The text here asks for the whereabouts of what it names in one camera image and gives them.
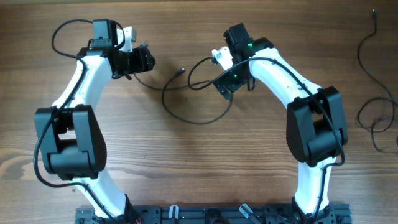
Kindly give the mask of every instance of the wire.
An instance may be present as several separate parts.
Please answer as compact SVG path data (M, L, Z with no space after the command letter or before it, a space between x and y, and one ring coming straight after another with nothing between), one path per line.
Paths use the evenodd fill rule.
M203 62L205 62L206 60L209 60L209 59L211 59L211 57L207 57L207 58L202 59L202 60L199 61L199 62L191 69L191 71L189 72L189 75L188 75L188 86L189 86L189 88L190 88L191 90L195 90L195 91L202 90L202 89L204 89L204 88L210 86L211 84L213 84L213 83L216 82L217 80L219 80L219 79L223 78L224 76L226 76L230 71L234 70L236 67L241 66L241 65L243 65L243 64L245 64L245 63L247 63L247 62L250 62L250 61L253 61L253 60L268 60L268 61L269 61L269 60L272 60L272 62L274 62L274 59L266 58L266 57L252 57L252 58L248 58L248 59L246 59L246 60L243 60L243 61L241 61L241 62L239 62L239 63L233 65L231 68L225 70L223 73L221 73L220 75L218 75L215 79L213 79L212 81L209 81L206 85L203 85L203 86L198 87L198 88L194 88L194 87L193 87L193 84L191 84L191 77L192 77L193 71L197 68L197 66L199 66L201 63L203 63ZM255 87L256 87L256 81L255 81L255 79L254 79L254 80L253 80L253 88L250 89L250 88L248 87L248 89L250 89L250 91L252 91Z
M122 30L122 34L123 34L123 40L122 40L122 42L119 44L119 45L117 45L116 47L115 47L115 49L116 50L119 50L120 48L122 48L123 46L124 46L124 43L125 43L125 41L126 41L126 37L124 36L124 31L123 31L123 27L122 27L122 25L120 25L120 23L116 23L116 25L118 25L118 27Z
M183 121L183 122L185 122L185 123L188 123L188 124L198 124L198 125L202 125L202 124L211 124L211 123L214 123L215 121L218 121L219 119L221 119L224 115L226 115L226 114L228 113L228 111L229 111L229 109L231 109L232 103L233 103L233 95L232 95L232 94L231 94L231 99L229 100L229 105L228 105L228 107L225 109L225 111L224 111L221 115L219 115L217 118L212 119L211 121L205 121L205 122L189 121L189 120L184 119L184 118L181 118L181 117L177 116L176 114L174 114L173 112L171 112L170 109L167 107L167 105L166 105L166 103L165 103L165 100L164 100L165 92L166 92L166 90L167 90L168 85L169 85L174 79L176 79L177 77L179 77L180 75L182 75L183 72L184 72L184 69L181 69L180 71L178 71L178 72L165 84L165 86L163 87L163 90L162 90L162 105L163 105L164 109L165 109L171 116L173 116L173 117L176 118L176 119L179 119L180 121Z
M90 40L88 40L88 43L87 43L87 48L89 48L90 47L90 45L91 45L91 41L93 41L94 39L93 38L91 38Z
M393 154L398 154L398 152L390 152L390 151L383 151L382 149L379 149L378 146L376 145L376 142L374 140L374 133L382 133L384 131L387 131L393 124L394 120L395 120L395 116L396 116L396 111L395 111L395 107L398 106L398 104L396 103L396 101L394 100L394 97L392 96L391 92L389 91L389 89L382 83L380 82L380 80L378 80L377 78L375 78L373 75L370 74L370 72L368 72L368 70L363 66L362 61L361 61L361 49L363 44L365 43L365 41L367 41L368 39L370 39L371 37L373 37L374 35L376 35L377 33L377 19L376 19L376 12L373 9L372 11L372 18L373 18L373 32L370 33L369 35L367 35L358 45L358 50L357 50L357 58L358 58L358 63L359 66L362 68L362 71L372 80L374 80L379 86L381 86L381 88L383 88L387 94L388 94L388 98L386 97L374 97L371 98L370 100L368 100L367 102L365 102L362 107L359 109L358 114L356 115L356 120L358 122L358 124L365 130L370 131L371 133L371 139L372 139L372 144L374 146L374 148L379 151L379 152L383 152L383 153L393 153ZM388 117L383 117L383 118L377 118L373 121L371 126L364 126L360 116L361 113L363 112L363 110L365 109L365 107L367 107L368 104L370 104L373 101L376 100L382 100L382 101L388 101L391 103L392 106L392 116L390 118ZM374 130L374 127L380 123L381 121L388 121L389 124L387 125L386 128L382 129L382 130Z
M134 77L136 78L136 80L137 80L141 85L143 85L143 86L145 86L145 87L147 87L147 88L150 88L151 90L163 91L163 88L157 88L157 87L154 87L154 86L151 86L151 85L148 85L148 84L144 83L144 82L137 76L137 74L133 74L133 75L134 75ZM192 85L195 86L195 85L200 85L200 84L207 83L207 82L210 82L210 81L208 81L208 80L206 80L206 81L200 81L200 82L193 83ZM168 88L168 89L166 89L165 91L183 90L183 89L186 89L186 88L188 88L188 85L180 86L180 87Z
M40 147L41 147L41 145L42 145L42 142L43 142L43 138L44 138L44 136L45 136L45 133L48 131L50 125L54 122L55 118L58 118L58 116L62 113L62 111L63 111L63 109L66 107L66 105L69 104L69 102L73 99L73 96L75 95L77 89L79 88L81 82L83 81L83 79L84 79L84 77L85 77L85 73L86 73L86 71L87 71L86 63L85 63L81 58L76 57L76 56L74 56L74 55L70 55L70 54L61 52L61 51L57 50L57 49L55 48L55 45L54 45L55 36L56 36L56 34L58 33L58 31L59 31L62 27L64 27L65 25L70 24L70 23L72 23L72 22L87 22L87 23L90 23L90 24L93 23L92 21L88 21L88 20L85 20L85 19L72 19L72 20L69 20L69 21L64 22L63 24L61 24L61 25L54 31L53 36L52 36L52 38L51 38L51 46L52 46L53 50L54 50L56 53L58 53L58 54L60 54L60 55L62 55L62 56L65 56L65 57L70 57L70 58L73 58L73 59L78 60L78 61L83 65L83 69L82 69L82 71L81 71L80 78L78 79L76 85L73 87L73 89L72 89L72 91L70 92L69 96L67 97L67 99L65 100L65 102L54 112L54 114L51 116L51 118L47 121L47 123L45 124L45 126L44 126L44 128L43 128L43 131L41 132L41 134L40 134L40 136L39 136L39 138L38 138L38 140L37 140L36 147L35 147L35 150L34 150L34 156L33 156L34 171L35 171L35 174L36 174L36 177L38 178L38 180L39 180L41 183L43 183L44 185L49 186L49 187L53 187L53 188L70 187L70 186L81 186L81 187L83 187L83 188L89 193L89 195L91 196L91 198L93 198L93 200L95 201L95 203L97 204L97 206L99 206L99 208L102 209L102 211L110 218L110 220L111 220L113 223L117 223L117 221L111 216L111 214L107 211L107 209L105 209L105 207L102 205L102 203L96 198L95 194L94 194L93 191L89 188L88 185L83 184L83 183L78 183L78 182L75 182L75 183L67 183L67 184L52 184L52 183L50 183L50 182L47 182L47 181L41 176L40 171L39 171L39 165L38 165L38 162L37 162L37 161L38 161L38 159L39 159L39 150L40 150Z

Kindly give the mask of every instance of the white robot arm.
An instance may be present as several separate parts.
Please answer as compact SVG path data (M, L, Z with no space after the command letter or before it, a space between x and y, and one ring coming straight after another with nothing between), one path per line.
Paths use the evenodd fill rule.
M131 73L152 70L155 60L146 45L132 48L132 43L136 41L132 27L120 30L116 29L114 21L98 20L93 21L93 31L91 46L82 48L78 54L85 63L85 74L82 74L83 64L77 60L76 71L61 97L51 108L41 108L36 112L35 125L39 135L46 120L67 101L78 85L73 98L62 109L64 113L45 133L41 145L44 166L48 173L58 174L62 180L86 185L86 188L82 185L76 187L94 206L97 219L109 218L104 212L106 210L117 222L130 220L139 224L141 221L127 196L117 188L104 168L106 145L94 111L110 80L122 76L129 78ZM69 129L75 130L76 139L59 139L58 134Z
M245 32L246 30L244 26L242 24L238 24L234 27L231 27L229 31L224 33L224 37L227 41L227 44L234 47L234 49L229 49L228 47L222 47L219 50L214 49L212 51L213 61L219 63L225 70L228 70L232 68L234 64L233 59L235 59L235 64L236 64L239 62L238 60L242 61L247 58L269 58L278 61L285 68L290 70L294 74L294 76L297 77L305 85L307 91L309 91L312 95L316 95L319 91L322 90L322 88L319 85L312 83L311 81L301 76L301 74L299 74L296 70L294 70L280 56L278 50L267 39L263 39L263 42L267 42L267 44L263 44L263 46L266 47L260 47L258 51L254 50L255 46L253 45L256 44L256 41L254 42L250 41L250 38L248 38L248 36L245 35ZM310 96L308 95L308 93L297 83L297 81L293 78L293 76L289 74L286 69L272 62L272 60L261 60L261 59L250 60L248 62L249 68L246 68L246 70L249 70L253 78L263 82L273 92L273 94L275 94L278 97L278 99L282 102L285 108L288 108L288 105L290 103L293 103L297 98L309 99ZM234 83L234 85L230 85L228 83L228 78L226 78L226 80L227 81L217 83L216 87L219 88L219 90L220 89L224 90L225 87L227 87L229 91L232 92L236 91L236 89L232 88L234 86L237 86L236 82ZM342 120L344 121L342 110L339 111L339 113L340 112L341 112L340 115L342 115ZM346 133L345 123L343 123L343 127L340 131ZM300 156L297 156L297 154L295 154L295 152L292 150L291 145L289 145L289 147L294 156L296 157L296 159L298 159L298 157ZM329 205L327 193L328 193L328 183L330 179L331 166L327 167L324 184L322 182L323 181L322 175L323 175L323 168L327 164L334 163L336 161L336 156L335 155L323 156L321 159L318 159L315 163L304 162L302 159L298 160L299 160L298 187L295 193L294 200L298 208L300 208L301 213L305 217L312 215L313 213L316 212L319 197L322 197L323 200L318 210L323 210L325 207ZM320 195L322 186L323 186L323 194Z

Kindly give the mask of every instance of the black mounting base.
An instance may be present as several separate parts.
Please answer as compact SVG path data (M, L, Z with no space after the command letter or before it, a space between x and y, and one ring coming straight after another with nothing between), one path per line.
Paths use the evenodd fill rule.
M142 224L254 224L252 218L243 216L239 207L181 207L177 213L178 219L169 218L168 207L134 206L134 209L141 216ZM294 218L291 204L266 205L251 209L261 224L302 223ZM329 215L315 224L351 224L349 205L330 204L329 209ZM98 224L93 220L93 216L93 208L78 208L75 224Z

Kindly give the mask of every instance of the tabletop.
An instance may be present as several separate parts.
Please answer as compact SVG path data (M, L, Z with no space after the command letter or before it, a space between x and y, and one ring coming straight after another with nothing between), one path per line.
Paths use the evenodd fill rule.
M76 188L50 189L35 177L37 108L50 106L64 91L76 64L52 51L54 30L69 19L113 19L137 30L156 59L151 72L137 76L163 87L180 68L190 70L225 44L224 31L243 22L254 38L267 37L300 74L342 95L348 127L346 164L333 168L332 202L351 206L353 223L398 220L397 155L377 152L356 113L369 98L385 95L360 69L359 41L366 42L365 66L397 96L398 3L394 1L149 1L92 4L0 6L0 222L72 223L75 209L89 205ZM70 24L55 40L76 54L92 36L89 24ZM193 81L222 72L210 62ZM186 85L187 74L172 85ZM219 116L227 107L213 87L166 94L170 109L194 121ZM375 103L366 124L391 105ZM285 140L286 112L262 83L234 94L228 114L196 126L171 117L160 93L133 79L111 80L96 109L108 148L106 167L133 205L261 205L290 203L297 189L298 164ZM376 135L383 149L397 149L394 126ZM40 170L45 173L40 163ZM52 182L57 176L44 175Z

